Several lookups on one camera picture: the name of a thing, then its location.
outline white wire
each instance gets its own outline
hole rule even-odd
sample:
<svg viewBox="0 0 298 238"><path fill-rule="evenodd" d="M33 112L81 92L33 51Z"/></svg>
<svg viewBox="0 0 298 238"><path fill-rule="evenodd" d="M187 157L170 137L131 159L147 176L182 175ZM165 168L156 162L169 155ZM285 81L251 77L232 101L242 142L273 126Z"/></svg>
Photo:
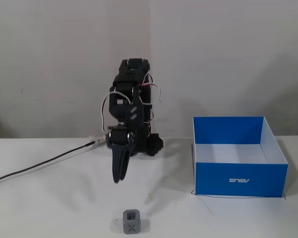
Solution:
<svg viewBox="0 0 298 238"><path fill-rule="evenodd" d="M128 101L128 103L129 104L131 104L131 102L130 102L130 100L129 100L129 98L125 95L125 94L123 94L123 93L121 93L121 92L110 92L110 93L108 93L108 94L106 94L106 96L105 96L105 98L104 98L104 100L103 100L103 103L101 104L101 111L100 111L100 113L101 113L101 125L102 125L102 130L103 130L103 132L105 131L105 128L104 128L104 104L105 104L105 101L106 101L106 99L107 99L107 97L110 95L110 94L119 94L120 96L123 96L124 98L126 98L127 99L127 101Z"/></svg>
<svg viewBox="0 0 298 238"><path fill-rule="evenodd" d="M141 97L139 97L139 98L140 98L140 101L141 101L142 104L144 104L144 105L153 105L153 104L155 104L155 103L159 100L159 98L160 98L160 95L161 95L160 87L159 87L157 84L155 84L155 83L144 83L144 84L142 84L141 86L146 86L146 85L154 85L154 86L156 86L156 87L158 88L158 90L159 90L159 96L158 96L158 98L157 98L153 103L143 103L142 100L141 100Z"/></svg>
<svg viewBox="0 0 298 238"><path fill-rule="evenodd" d="M145 76L144 76L144 80L143 80L143 83L142 83L142 85L144 84L144 82L145 82L145 80L146 80L146 77L147 77L147 75L149 74L149 71L145 74Z"/></svg>

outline wire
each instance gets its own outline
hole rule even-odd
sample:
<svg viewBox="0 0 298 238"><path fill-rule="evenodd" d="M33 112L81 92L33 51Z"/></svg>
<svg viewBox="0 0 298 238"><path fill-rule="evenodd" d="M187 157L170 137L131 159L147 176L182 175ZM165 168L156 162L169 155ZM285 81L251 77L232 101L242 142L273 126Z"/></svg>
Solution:
<svg viewBox="0 0 298 238"><path fill-rule="evenodd" d="M128 98L125 94L123 94L123 93L121 93L121 92L113 91L113 92L108 93L108 94L105 96L104 100L103 100L103 103L102 103L102 105L101 105L101 112L100 112L100 113L101 113L101 125L102 125L102 130L103 130L103 132L105 131L105 127L104 127L104 105L105 105L105 102L106 102L107 97L108 97L110 94L119 94L120 96L123 96L124 98L126 98L127 101L128 101L128 103L131 104L129 98Z"/></svg>
<svg viewBox="0 0 298 238"><path fill-rule="evenodd" d="M27 169L23 169L23 170L20 170L20 171L17 171L17 172L14 172L14 173L11 173L11 174L2 176L2 177L0 177L0 180L5 179L5 178L7 178L7 177L10 177L10 176L12 176L12 175L20 174L20 173L23 173L23 172L25 172L25 171L31 170L31 169L33 169L33 168L36 168L36 167L40 166L40 165L43 165L43 164L46 164L46 163L51 162L51 161L53 161L53 160L56 160L56 159L58 159L59 157L62 157L62 156L67 155L67 154L69 154L69 153L71 153L71 152L74 152L74 151L76 151L76 150L80 150L80 149L82 149L82 148L84 148L84 147L88 147L88 146L93 145L93 144L95 144L95 141L92 141L92 142L87 143L87 144L85 144L85 145L83 145L83 146L80 146L80 147L78 147L78 148L75 148L75 149L73 149L73 150L70 150L70 151L68 151L68 152L65 152L65 153L63 153L63 154L61 154L61 155L58 155L57 157L51 158L51 159L46 160L46 161L44 161L44 162L41 162L41 163L39 163L39 164L37 164L37 165L31 166L31 167L29 167L29 168L27 168Z"/></svg>
<svg viewBox="0 0 298 238"><path fill-rule="evenodd" d="M194 190L192 190L191 194L196 195L196 196L201 196L201 197L214 197L214 198L229 198L229 199L246 199L246 198L263 198L263 197L220 197L220 196L209 196L209 195L197 195L193 193Z"/></svg>
<svg viewBox="0 0 298 238"><path fill-rule="evenodd" d="M145 74L145 76L144 76L144 80L143 80L143 83L142 83L142 85L144 85L144 83L145 83L145 80L146 80L146 77L147 77L147 75L149 74L149 71Z"/></svg>
<svg viewBox="0 0 298 238"><path fill-rule="evenodd" d="M151 78L151 83L153 83L153 78L152 78L151 74L149 74L149 76L150 76L150 78Z"/></svg>
<svg viewBox="0 0 298 238"><path fill-rule="evenodd" d="M142 104L144 104L144 105L153 105L153 104L155 104L157 101L159 101L159 99L160 99L160 95L161 95L161 90L160 90L160 87L157 85L157 84L155 84L155 83L144 83L144 84L140 84L139 86L150 86L150 85L154 85L154 86L156 86L158 89L159 89L159 96L158 96L158 98L153 102L153 103L143 103L142 102L142 100L141 100L141 97L139 97L140 98L140 101L142 102Z"/></svg>

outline blue box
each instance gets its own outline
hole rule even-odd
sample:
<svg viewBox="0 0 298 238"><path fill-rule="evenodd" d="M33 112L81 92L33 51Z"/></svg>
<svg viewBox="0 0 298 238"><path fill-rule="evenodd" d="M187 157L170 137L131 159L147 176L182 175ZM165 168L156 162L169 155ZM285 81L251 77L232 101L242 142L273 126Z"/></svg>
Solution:
<svg viewBox="0 0 298 238"><path fill-rule="evenodd" d="M193 118L197 195L282 197L288 163L264 117Z"/></svg>

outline cable connector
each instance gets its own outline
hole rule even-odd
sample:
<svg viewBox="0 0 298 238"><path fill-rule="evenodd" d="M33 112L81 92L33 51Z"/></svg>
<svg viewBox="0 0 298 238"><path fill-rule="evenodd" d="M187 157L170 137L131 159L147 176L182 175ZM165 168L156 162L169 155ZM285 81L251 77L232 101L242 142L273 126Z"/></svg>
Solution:
<svg viewBox="0 0 298 238"><path fill-rule="evenodd" d="M91 145L93 144L92 142L94 142L94 146L103 144L106 142L106 136L102 135L99 137L96 136L89 136L88 139L90 140Z"/></svg>

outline black cable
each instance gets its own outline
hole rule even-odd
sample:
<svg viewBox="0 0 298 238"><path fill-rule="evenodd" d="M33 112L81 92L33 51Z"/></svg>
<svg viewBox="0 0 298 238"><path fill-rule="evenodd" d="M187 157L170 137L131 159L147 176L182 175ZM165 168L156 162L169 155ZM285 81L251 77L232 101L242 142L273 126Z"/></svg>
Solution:
<svg viewBox="0 0 298 238"><path fill-rule="evenodd" d="M63 154L61 154L61 155L58 155L57 157L51 158L51 159L46 160L46 161L44 161L44 162L41 162L41 163L39 163L39 164L37 164L37 165L34 165L34 166L32 166L32 167L29 167L29 168L27 168L27 169L23 169L23 170L20 170L20 171L17 171L17 172L14 172L14 173L11 173L11 174L2 176L2 177L0 177L0 180L5 179L5 178L7 178L7 177L10 177L10 176L12 176L12 175L16 175L16 174L19 174L19 173L22 173L22 172L31 170L31 169L33 169L33 168L35 168L35 167L38 167L38 166L43 165L43 164L46 164L46 163L48 163L48 162L51 162L51 161L53 161L53 160L58 159L59 157L62 157L62 156L67 155L67 154L69 154L69 153L71 153L71 152L74 152L74 151L76 151L76 150L80 150L80 149L82 149L82 148L88 147L88 146L93 145L93 144L95 144L95 141L92 141L92 142L87 143L87 144L85 144L85 145L83 145L83 146L80 146L80 147L78 147L78 148L75 148L75 149L73 149L73 150L70 150L70 151L68 151L68 152L65 152L65 153L63 153Z"/></svg>

